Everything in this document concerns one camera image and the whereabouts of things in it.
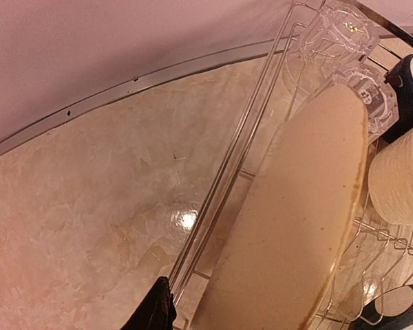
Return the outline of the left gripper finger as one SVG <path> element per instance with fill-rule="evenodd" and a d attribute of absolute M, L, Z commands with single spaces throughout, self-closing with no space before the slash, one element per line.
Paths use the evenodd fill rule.
<path fill-rule="evenodd" d="M 120 330 L 172 330 L 176 317 L 169 279 L 160 276 Z"/>

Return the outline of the beige patterned plate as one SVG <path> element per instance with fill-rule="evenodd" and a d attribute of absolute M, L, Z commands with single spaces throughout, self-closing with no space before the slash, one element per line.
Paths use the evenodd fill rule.
<path fill-rule="evenodd" d="M 275 132 L 198 305 L 193 329 L 307 329 L 361 195 L 366 107 L 327 88 Z"/>

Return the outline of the clear drinking glass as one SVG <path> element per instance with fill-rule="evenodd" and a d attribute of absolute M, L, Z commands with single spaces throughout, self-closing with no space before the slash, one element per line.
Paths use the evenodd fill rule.
<path fill-rule="evenodd" d="M 378 69 L 357 60 L 339 67 L 335 74 L 364 103 L 368 114 L 368 141 L 373 143 L 399 119 L 396 92 Z"/>
<path fill-rule="evenodd" d="M 337 69 L 368 56 L 379 44 L 374 23 L 353 5 L 325 4 L 288 49 L 282 79 L 290 93 L 307 97 Z"/>

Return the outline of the dark blue mug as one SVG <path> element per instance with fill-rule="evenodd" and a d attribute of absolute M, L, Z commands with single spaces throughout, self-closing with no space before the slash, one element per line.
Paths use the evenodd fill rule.
<path fill-rule="evenodd" d="M 399 119 L 381 136 L 388 144 L 413 128 L 413 54 L 404 57 L 386 75 L 396 93 Z"/>

